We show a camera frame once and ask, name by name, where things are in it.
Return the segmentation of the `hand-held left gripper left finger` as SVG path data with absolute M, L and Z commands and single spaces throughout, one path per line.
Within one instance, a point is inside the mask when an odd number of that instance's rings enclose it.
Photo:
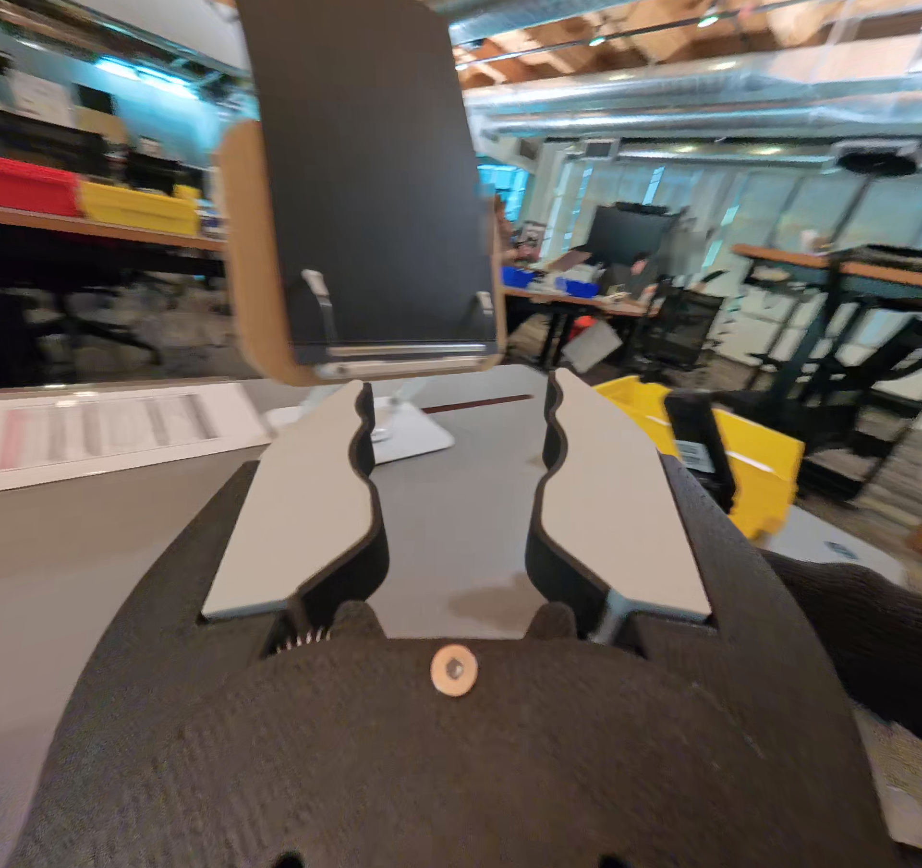
M 288 612 L 329 628 L 386 579 L 389 547 L 372 480 L 375 404 L 352 381 L 265 450 L 202 606 L 211 622 Z

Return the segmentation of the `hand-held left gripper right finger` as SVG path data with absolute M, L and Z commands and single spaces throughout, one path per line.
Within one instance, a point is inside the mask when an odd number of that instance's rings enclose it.
M 548 375 L 544 417 L 525 545 L 533 586 L 593 642 L 615 642 L 638 614 L 705 624 L 712 606 L 652 439 L 567 369 Z

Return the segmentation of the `yellow plastic bin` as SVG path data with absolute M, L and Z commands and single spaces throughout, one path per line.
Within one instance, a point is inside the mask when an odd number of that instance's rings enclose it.
M 594 390 L 627 413 L 660 452 L 680 458 L 664 406 L 669 388 L 628 376 Z M 713 412 L 736 482 L 730 518 L 751 542 L 764 541 L 786 523 L 804 444 L 720 407 Z
M 77 198 L 92 222 L 183 237 L 200 234 L 196 204 L 188 200 L 85 180 L 77 182 Z

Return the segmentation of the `black mesh office chair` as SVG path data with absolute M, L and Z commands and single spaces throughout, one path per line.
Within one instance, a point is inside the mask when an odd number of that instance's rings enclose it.
M 640 357 L 656 366 L 690 371 L 707 344 L 725 298 L 670 289 L 640 338 Z

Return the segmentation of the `white board panel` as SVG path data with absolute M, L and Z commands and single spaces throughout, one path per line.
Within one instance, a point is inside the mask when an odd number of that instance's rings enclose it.
M 622 345 L 621 337 L 607 321 L 595 321 L 563 346 L 560 361 L 574 374 L 585 375 Z

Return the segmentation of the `wooden work desk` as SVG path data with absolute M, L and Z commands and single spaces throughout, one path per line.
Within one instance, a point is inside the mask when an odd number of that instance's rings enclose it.
M 509 342 L 520 324 L 535 314 L 547 316 L 547 331 L 543 347 L 534 365 L 551 369 L 559 365 L 564 346 L 578 318 L 594 317 L 602 321 L 613 318 L 639 319 L 650 313 L 650 307 L 632 298 L 575 298 L 554 291 L 538 292 L 536 289 L 502 288 L 504 294 L 505 341 Z

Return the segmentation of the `printed paper sheet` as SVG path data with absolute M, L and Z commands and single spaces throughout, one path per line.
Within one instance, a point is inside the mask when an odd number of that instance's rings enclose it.
M 1 399 L 1 490 L 207 457 L 270 442 L 241 383 L 50 387 Z

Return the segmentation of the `wooden background desk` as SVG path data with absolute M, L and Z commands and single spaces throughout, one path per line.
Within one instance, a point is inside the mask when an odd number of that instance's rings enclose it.
M 882 384 L 920 371 L 920 252 L 870 245 L 843 252 L 798 254 L 737 245 L 752 262 L 749 286 L 766 286 L 759 267 L 778 267 L 784 286 L 803 282 L 824 297 L 823 305 L 786 359 L 757 355 L 770 368 L 767 389 L 726 392 L 718 400 L 734 413 L 799 439 L 811 455 L 847 449 L 860 458 L 884 459 L 895 441 L 859 430 L 867 409 L 916 420 L 920 401 L 882 390 Z M 870 355 L 848 365 L 844 352 L 873 311 L 904 319 Z

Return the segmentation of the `black computer monitor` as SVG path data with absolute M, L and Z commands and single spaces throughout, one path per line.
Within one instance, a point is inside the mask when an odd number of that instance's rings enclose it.
M 628 267 L 657 254 L 678 220 L 649 207 L 598 206 L 582 248 L 606 268 Z

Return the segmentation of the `black round pole stand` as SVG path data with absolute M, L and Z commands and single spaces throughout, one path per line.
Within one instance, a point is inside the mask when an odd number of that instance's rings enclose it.
M 851 151 L 839 160 L 843 169 L 862 178 L 836 245 L 866 244 L 915 247 L 920 238 L 920 144 L 879 145 Z

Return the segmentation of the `long background desk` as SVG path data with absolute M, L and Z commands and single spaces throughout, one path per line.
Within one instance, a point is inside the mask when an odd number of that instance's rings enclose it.
M 77 217 L 3 207 L 1 242 L 5 388 L 52 379 L 52 359 L 40 344 L 50 338 L 60 339 L 67 354 L 64 380 L 76 380 L 75 356 L 86 338 L 146 352 L 160 367 L 154 344 L 125 325 L 82 317 L 75 297 L 117 298 L 137 283 L 164 285 L 168 277 L 225 277 L 222 242 Z

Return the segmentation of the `black panel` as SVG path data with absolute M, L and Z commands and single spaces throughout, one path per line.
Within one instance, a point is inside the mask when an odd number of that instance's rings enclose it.
M 235 0 L 296 361 L 342 345 L 497 345 L 491 203 L 448 28 L 417 0 Z

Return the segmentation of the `small red plastic bin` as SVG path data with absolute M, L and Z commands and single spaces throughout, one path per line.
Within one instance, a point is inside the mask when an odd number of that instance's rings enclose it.
M 56 217 L 83 217 L 78 175 L 14 159 L 1 159 L 1 207 Z

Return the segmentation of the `silver air duct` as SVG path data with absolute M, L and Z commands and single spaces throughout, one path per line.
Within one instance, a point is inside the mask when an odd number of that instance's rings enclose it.
M 428 0 L 487 62 L 627 42 L 645 65 L 471 89 L 468 115 L 514 136 L 920 134 L 920 0 Z

